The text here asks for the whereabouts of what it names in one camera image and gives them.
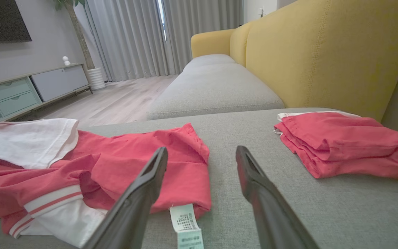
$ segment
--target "white stripe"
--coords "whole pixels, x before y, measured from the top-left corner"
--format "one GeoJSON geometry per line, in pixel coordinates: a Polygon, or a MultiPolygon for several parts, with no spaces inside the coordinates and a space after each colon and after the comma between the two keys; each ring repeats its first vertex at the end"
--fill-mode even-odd
{"type": "Polygon", "coordinates": [[[61,197],[65,197],[66,195],[73,194],[73,193],[80,192],[80,191],[81,191],[81,187],[79,185],[73,185],[73,186],[61,188],[56,191],[45,194],[41,197],[38,197],[33,201],[28,202],[26,205],[24,205],[24,208],[27,210],[27,212],[31,212],[31,211],[39,208],[40,206],[46,205],[47,203],[50,203],[56,199],[59,199],[61,197]]]}
{"type": "Polygon", "coordinates": [[[274,133],[276,133],[276,134],[283,134],[283,132],[281,132],[281,130],[279,130],[279,129],[274,129],[274,131],[273,131],[274,133]]]}
{"type": "Polygon", "coordinates": [[[23,224],[24,222],[30,220],[32,218],[32,216],[30,216],[30,214],[27,214],[26,216],[24,216],[24,218],[20,219],[18,222],[16,222],[13,227],[11,227],[10,231],[8,232],[8,234],[10,234],[11,236],[13,236],[13,232],[15,231],[16,228],[18,228],[21,224],[23,224]]]}
{"type": "MultiPolygon", "coordinates": [[[[340,112],[340,111],[323,111],[323,112],[335,112],[335,113],[340,113],[341,115],[345,115],[350,118],[361,118],[358,115],[351,114],[348,112],[340,112]]],[[[279,113],[277,115],[277,120],[282,121],[282,118],[284,118],[284,117],[297,116],[297,115],[302,115],[302,114],[306,114],[306,113],[315,113],[315,112],[279,113]]]]}
{"type": "Polygon", "coordinates": [[[32,220],[31,222],[29,222],[29,223],[23,225],[22,227],[20,227],[20,228],[16,231],[16,233],[13,235],[13,237],[14,237],[15,239],[19,238],[19,234],[20,234],[24,229],[30,227],[30,224],[32,224],[33,221],[34,221],[34,220],[32,220]]]}
{"type": "Polygon", "coordinates": [[[43,210],[38,211],[38,212],[32,214],[31,216],[32,216],[33,218],[36,218],[36,217],[38,217],[38,216],[40,216],[40,215],[43,215],[43,214],[45,214],[45,213],[47,213],[47,212],[49,212],[49,211],[52,211],[52,210],[55,209],[55,208],[58,208],[58,207],[60,207],[60,206],[62,206],[62,205],[65,205],[65,204],[67,204],[67,203],[69,203],[69,202],[72,202],[72,201],[78,200],[78,199],[82,199],[82,198],[83,198],[82,194],[76,195],[76,196],[74,196],[74,197],[67,198],[67,199],[62,200],[62,201],[60,201],[60,202],[58,202],[58,203],[55,203],[55,204],[53,204],[53,205],[51,205],[51,206],[48,206],[48,207],[44,208],[43,210]]]}

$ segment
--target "yellow cushion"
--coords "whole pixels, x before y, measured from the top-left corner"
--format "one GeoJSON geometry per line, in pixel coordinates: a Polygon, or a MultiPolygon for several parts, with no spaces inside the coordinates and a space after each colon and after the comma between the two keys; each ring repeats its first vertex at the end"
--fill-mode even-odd
{"type": "Polygon", "coordinates": [[[229,55],[242,66],[246,65],[247,38],[253,22],[238,27],[231,35],[229,55]]]}
{"type": "Polygon", "coordinates": [[[246,67],[286,107],[381,120],[398,80],[398,0],[299,0],[256,21],[246,67]]]}
{"type": "Polygon", "coordinates": [[[193,58],[213,54],[229,55],[229,39],[234,30],[219,30],[193,35],[191,55],[193,58]]]}

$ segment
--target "white figurine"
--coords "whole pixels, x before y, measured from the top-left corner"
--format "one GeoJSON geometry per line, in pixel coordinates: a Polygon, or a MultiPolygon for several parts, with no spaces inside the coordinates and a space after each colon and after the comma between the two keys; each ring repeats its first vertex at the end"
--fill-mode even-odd
{"type": "Polygon", "coordinates": [[[65,66],[68,66],[68,65],[71,64],[71,63],[68,61],[68,57],[67,57],[67,56],[62,57],[62,60],[64,61],[64,65],[65,65],[65,66]]]}

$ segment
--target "potted plant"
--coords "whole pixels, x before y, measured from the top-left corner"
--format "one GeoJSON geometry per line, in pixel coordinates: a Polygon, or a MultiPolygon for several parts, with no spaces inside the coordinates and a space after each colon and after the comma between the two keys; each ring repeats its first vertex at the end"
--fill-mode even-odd
{"type": "Polygon", "coordinates": [[[79,44],[81,45],[82,53],[85,58],[85,65],[87,66],[88,75],[90,76],[90,86],[92,90],[98,90],[105,88],[104,80],[102,79],[101,68],[95,68],[92,56],[88,50],[87,43],[85,42],[84,34],[82,33],[81,25],[79,24],[78,18],[76,17],[73,5],[77,6],[79,3],[85,7],[85,0],[54,0],[56,10],[62,9],[64,6],[73,23],[73,27],[78,37],[79,44]]]}

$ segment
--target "wooden floor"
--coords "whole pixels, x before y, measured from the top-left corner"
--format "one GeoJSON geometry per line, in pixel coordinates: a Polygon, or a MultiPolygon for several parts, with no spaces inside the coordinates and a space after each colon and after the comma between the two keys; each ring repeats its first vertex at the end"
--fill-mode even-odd
{"type": "Polygon", "coordinates": [[[102,90],[84,92],[17,120],[72,118],[79,127],[144,121],[150,104],[177,75],[110,82],[102,90]]]}

